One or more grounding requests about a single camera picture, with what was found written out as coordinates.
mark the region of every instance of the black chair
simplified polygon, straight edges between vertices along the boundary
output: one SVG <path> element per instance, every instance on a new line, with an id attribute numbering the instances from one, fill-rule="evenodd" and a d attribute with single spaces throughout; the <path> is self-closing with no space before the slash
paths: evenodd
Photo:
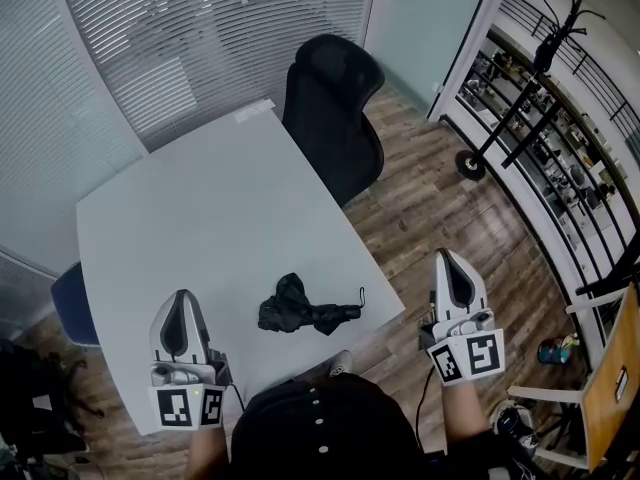
<path id="1" fill-rule="evenodd" d="M 330 34 L 304 43 L 289 68 L 282 124 L 340 206 L 382 172 L 382 145 L 362 110 L 383 83 L 371 55 Z"/>

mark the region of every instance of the shoe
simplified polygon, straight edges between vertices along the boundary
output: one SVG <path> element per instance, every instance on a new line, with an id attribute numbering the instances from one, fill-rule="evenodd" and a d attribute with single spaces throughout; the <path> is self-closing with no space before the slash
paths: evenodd
<path id="1" fill-rule="evenodd" d="M 336 377 L 341 373 L 351 373 L 351 367 L 353 366 L 353 357 L 351 352 L 343 350 L 337 354 L 331 360 L 331 366 L 329 367 L 329 377 Z"/>

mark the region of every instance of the black shirt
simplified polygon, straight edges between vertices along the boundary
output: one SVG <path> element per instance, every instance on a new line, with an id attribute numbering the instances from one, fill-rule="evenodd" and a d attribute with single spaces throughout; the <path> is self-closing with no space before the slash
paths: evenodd
<path id="1" fill-rule="evenodd" d="M 249 403 L 231 442 L 231 471 L 238 478 L 384 471 L 393 478 L 489 478 L 495 468 L 510 478 L 541 478 L 516 441 L 491 432 L 449 447 L 446 457 L 423 454 L 398 404 L 375 384 L 349 374 L 261 393 Z"/>

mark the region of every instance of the wooden floor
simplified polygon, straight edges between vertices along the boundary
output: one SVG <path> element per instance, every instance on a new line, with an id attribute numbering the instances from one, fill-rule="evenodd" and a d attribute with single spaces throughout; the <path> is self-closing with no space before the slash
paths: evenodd
<path id="1" fill-rule="evenodd" d="M 414 421 L 431 366 L 418 351 L 417 325 L 426 315 L 430 254 L 448 247 L 483 276 L 489 306 L 505 331 L 504 375 L 477 383 L 487 413 L 506 397 L 513 383 L 567 387 L 566 367 L 536 360 L 541 340 L 573 331 L 564 301 L 544 256 L 497 183 L 464 180 L 454 156 L 465 147 L 446 126 L 428 125 L 395 92 L 384 88 L 366 108 L 385 150 L 380 179 L 352 201 L 345 213 L 389 278 L 406 311 L 354 346 L 355 373 L 377 383 Z M 75 390 L 106 413 L 104 420 L 80 414 L 86 425 L 88 457 L 106 478 L 181 478 L 188 434 L 137 434 L 111 381 L 99 350 L 67 343 L 54 316 L 21 340 L 41 354 L 59 352 L 68 362 L 85 358 Z M 434 379 L 423 405 L 422 442 L 444 446 L 440 387 Z"/>

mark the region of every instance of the folded black umbrella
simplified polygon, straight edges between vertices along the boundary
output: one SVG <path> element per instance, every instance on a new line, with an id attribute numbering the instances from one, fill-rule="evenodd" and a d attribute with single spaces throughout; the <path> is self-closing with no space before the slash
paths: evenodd
<path id="1" fill-rule="evenodd" d="M 341 323 L 360 318 L 363 307 L 364 288 L 360 288 L 359 306 L 314 306 L 305 295 L 300 278 L 291 273 L 278 281 L 276 294 L 260 304 L 258 327 L 266 331 L 293 332 L 303 325 L 313 325 L 329 336 Z"/>

